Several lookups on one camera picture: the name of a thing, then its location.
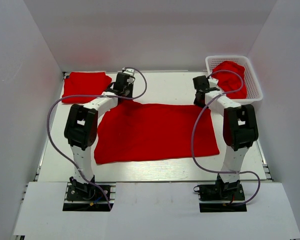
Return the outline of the red t shirt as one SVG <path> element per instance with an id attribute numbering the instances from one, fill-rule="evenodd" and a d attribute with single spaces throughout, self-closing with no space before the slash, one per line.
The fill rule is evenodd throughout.
<path id="1" fill-rule="evenodd" d="M 105 72 L 71 72 L 64 80 L 62 97 L 101 95 L 111 82 Z"/>
<path id="2" fill-rule="evenodd" d="M 104 114 L 97 130 L 98 165 L 190 158 L 191 135 L 202 108 L 196 105 L 123 101 Z M 196 157 L 219 155 L 211 112 L 201 116 L 194 135 Z"/>
<path id="3" fill-rule="evenodd" d="M 217 73 L 214 73 L 212 77 L 218 80 L 217 85 L 224 92 L 237 90 L 242 84 L 240 78 L 234 73 L 227 72 L 224 70 L 228 70 L 238 74 L 244 82 L 245 68 L 233 61 L 224 61 L 212 70 L 213 73 L 218 71 Z"/>

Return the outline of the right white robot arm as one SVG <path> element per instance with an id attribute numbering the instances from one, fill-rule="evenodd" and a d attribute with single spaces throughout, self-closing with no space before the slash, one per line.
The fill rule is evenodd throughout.
<path id="1" fill-rule="evenodd" d="M 196 91 L 194 104 L 202 107 L 195 120 L 191 133 L 191 156 L 195 164 L 208 173 L 217 174 L 213 191 L 226 200 L 240 188 L 240 173 L 246 153 L 258 139 L 259 132 L 255 109 L 251 104 L 240 104 L 227 97 L 227 92 L 211 87 L 209 76 L 201 75 L 193 78 Z M 209 170 L 199 166 L 195 157 L 195 131 L 206 109 L 213 109 L 223 117 L 222 136 L 226 151 L 221 170 Z"/>

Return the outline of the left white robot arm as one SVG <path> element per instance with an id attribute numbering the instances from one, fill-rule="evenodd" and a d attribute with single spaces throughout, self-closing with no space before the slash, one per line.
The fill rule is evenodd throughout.
<path id="1" fill-rule="evenodd" d="M 80 196 L 89 200 L 95 196 L 96 187 L 92 170 L 91 151 L 97 138 L 98 118 L 107 111 L 117 107 L 118 96 L 132 98 L 135 71 L 131 68 L 117 73 L 115 82 L 111 83 L 98 97 L 83 105 L 73 104 L 65 125 L 64 136 L 71 147 L 76 166 L 70 183 Z"/>

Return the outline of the red t shirt in basket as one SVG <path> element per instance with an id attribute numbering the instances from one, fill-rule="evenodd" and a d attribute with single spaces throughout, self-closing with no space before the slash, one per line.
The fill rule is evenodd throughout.
<path id="1" fill-rule="evenodd" d="M 217 73 L 214 73 L 212 77 L 218 80 L 217 85 L 224 92 L 237 90 L 242 84 L 240 78 L 234 73 L 227 72 L 224 70 L 228 70 L 238 74 L 244 82 L 245 68 L 233 61 L 224 61 L 212 70 L 213 73 L 218 71 Z"/>

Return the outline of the folded red t shirt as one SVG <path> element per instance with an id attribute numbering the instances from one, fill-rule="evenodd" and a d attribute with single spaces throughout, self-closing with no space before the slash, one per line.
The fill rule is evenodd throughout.
<path id="1" fill-rule="evenodd" d="M 101 95 L 111 82 L 105 72 L 71 72 L 64 80 L 62 97 Z"/>

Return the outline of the white plastic basket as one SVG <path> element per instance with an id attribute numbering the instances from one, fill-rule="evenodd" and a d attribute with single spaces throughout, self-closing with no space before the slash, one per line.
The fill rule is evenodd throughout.
<path id="1" fill-rule="evenodd" d="M 247 90 L 246 98 L 234 98 L 233 101 L 240 104 L 252 104 L 263 99 L 263 92 L 258 78 L 255 74 L 250 60 L 243 55 L 212 55 L 205 58 L 207 73 L 211 74 L 213 69 L 224 61 L 234 62 L 245 68 L 244 83 Z"/>

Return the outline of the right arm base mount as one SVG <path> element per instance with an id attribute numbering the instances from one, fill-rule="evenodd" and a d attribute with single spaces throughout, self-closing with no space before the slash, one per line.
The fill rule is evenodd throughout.
<path id="1" fill-rule="evenodd" d="M 247 212 L 243 186 L 236 190 L 221 192 L 215 184 L 200 184 L 193 188 L 198 194 L 200 213 L 243 213 Z"/>

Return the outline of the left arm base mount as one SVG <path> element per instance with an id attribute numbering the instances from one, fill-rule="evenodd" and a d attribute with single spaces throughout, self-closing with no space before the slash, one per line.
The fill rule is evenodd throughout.
<path id="1" fill-rule="evenodd" d="M 91 193 L 78 190 L 68 183 L 63 201 L 63 212 L 109 212 L 110 208 L 105 195 L 99 188 Z"/>

